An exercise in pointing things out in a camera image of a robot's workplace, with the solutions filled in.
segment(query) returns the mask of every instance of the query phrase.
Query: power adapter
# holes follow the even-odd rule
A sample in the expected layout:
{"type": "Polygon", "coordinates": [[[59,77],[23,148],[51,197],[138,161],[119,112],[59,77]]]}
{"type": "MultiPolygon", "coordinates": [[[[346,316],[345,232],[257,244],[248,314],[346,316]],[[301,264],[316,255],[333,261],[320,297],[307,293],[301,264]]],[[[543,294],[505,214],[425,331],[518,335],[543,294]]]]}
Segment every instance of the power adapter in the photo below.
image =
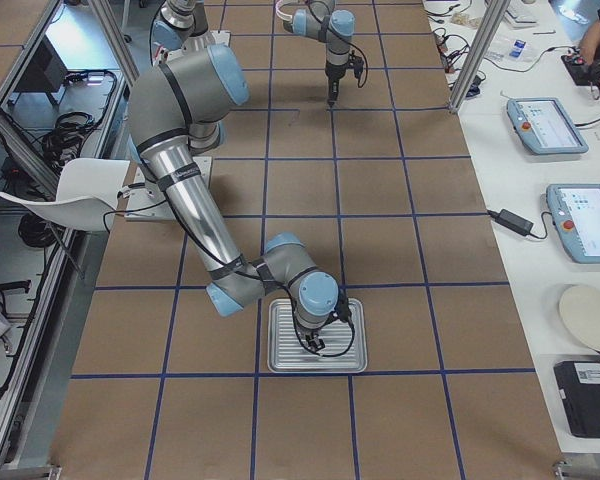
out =
{"type": "Polygon", "coordinates": [[[522,218],[509,210],[502,209],[500,212],[494,212],[493,210],[487,210],[487,213],[493,220],[509,230],[516,232],[518,235],[526,237],[531,233],[533,223],[522,218]]]}

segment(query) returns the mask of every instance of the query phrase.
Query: tablet screen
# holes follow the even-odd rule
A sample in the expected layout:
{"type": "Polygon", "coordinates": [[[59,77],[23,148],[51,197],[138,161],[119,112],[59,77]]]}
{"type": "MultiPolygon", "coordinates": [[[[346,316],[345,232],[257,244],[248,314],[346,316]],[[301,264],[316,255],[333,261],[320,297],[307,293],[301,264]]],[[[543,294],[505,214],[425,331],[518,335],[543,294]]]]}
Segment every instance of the tablet screen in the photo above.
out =
{"type": "Polygon", "coordinates": [[[600,188],[561,188],[586,256],[600,257],[600,188]]]}
{"type": "Polygon", "coordinates": [[[582,145],[555,102],[531,100],[518,104],[542,147],[569,148],[582,145]]]}

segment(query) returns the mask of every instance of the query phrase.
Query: metal tray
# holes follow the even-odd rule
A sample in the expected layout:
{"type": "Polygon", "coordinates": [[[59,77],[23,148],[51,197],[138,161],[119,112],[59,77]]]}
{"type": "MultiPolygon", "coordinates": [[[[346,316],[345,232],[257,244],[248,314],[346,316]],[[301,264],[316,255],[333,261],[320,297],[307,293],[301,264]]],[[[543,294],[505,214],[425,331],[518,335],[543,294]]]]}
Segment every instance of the metal tray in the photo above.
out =
{"type": "MultiPolygon", "coordinates": [[[[288,299],[277,299],[269,307],[269,356],[272,372],[359,373],[367,368],[367,344],[364,332],[362,303],[349,299],[351,318],[356,337],[351,349],[341,357],[324,358],[305,351],[298,343],[288,299]]],[[[326,347],[323,354],[343,351],[351,341],[351,329],[342,322],[334,322],[323,328],[320,338],[326,347]]]]}

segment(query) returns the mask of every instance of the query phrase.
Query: white table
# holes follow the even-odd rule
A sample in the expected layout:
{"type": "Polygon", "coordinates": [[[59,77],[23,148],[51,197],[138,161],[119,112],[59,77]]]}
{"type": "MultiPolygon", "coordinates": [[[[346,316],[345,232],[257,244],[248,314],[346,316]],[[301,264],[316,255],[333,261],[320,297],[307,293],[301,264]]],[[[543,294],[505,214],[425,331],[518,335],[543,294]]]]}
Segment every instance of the white table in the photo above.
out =
{"type": "MultiPolygon", "coordinates": [[[[479,17],[484,4],[481,0],[474,3],[466,13],[479,17]]],[[[439,2],[425,4],[440,10],[439,2]]],[[[525,40],[538,53],[548,47],[572,45],[546,0],[537,0],[528,8],[539,20],[537,27],[514,30],[503,22],[498,34],[525,40]],[[534,35],[551,30],[556,33],[534,35]]],[[[441,26],[469,42],[475,35],[475,30],[448,21],[444,25],[431,23],[432,29],[441,26]]],[[[448,46],[452,50],[462,42],[450,39],[448,46]]],[[[575,123],[599,118],[600,100],[592,98],[588,87],[573,84],[560,60],[564,53],[565,49],[546,53],[527,73],[502,71],[483,61],[480,70],[487,79],[480,86],[481,94],[465,100],[459,111],[487,208],[506,208],[533,221],[537,235],[543,233],[540,215],[547,210],[547,185],[600,183],[600,122],[581,130],[589,145],[586,154],[532,155],[513,131],[505,112],[507,98],[502,94],[513,98],[557,97],[575,123]]],[[[525,69],[530,63],[504,60],[500,65],[525,69]]],[[[569,432],[553,375],[553,366],[560,361],[600,359],[571,336],[558,313],[560,296],[570,285],[586,284],[600,290],[600,265],[571,261],[552,225],[548,225],[549,236],[544,241],[530,241],[495,223],[493,228],[560,448],[565,453],[600,453],[599,439],[577,438],[569,432]]]]}

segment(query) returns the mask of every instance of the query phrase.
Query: electronic device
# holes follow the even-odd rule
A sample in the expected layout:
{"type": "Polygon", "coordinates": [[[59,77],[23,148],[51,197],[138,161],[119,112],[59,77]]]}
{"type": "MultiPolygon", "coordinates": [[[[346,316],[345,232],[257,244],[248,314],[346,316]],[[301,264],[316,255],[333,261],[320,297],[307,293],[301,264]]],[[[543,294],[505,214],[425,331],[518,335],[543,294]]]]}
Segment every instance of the electronic device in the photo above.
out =
{"type": "Polygon", "coordinates": [[[538,19],[523,3],[523,0],[511,0],[504,13],[504,18],[512,28],[529,28],[538,25],[538,19]]]}
{"type": "Polygon", "coordinates": [[[510,99],[507,114],[522,143],[536,155],[589,150],[557,98],[510,99]]]}
{"type": "Polygon", "coordinates": [[[569,72],[573,83],[578,86],[585,86],[591,83],[589,68],[585,64],[584,58],[578,53],[562,55],[560,58],[562,59],[562,63],[567,69],[567,72],[569,72]]]}
{"type": "Polygon", "coordinates": [[[600,263],[600,184],[549,185],[547,205],[571,258],[600,263]]]}
{"type": "Polygon", "coordinates": [[[600,438],[600,361],[562,362],[553,371],[571,433],[600,438]]]}

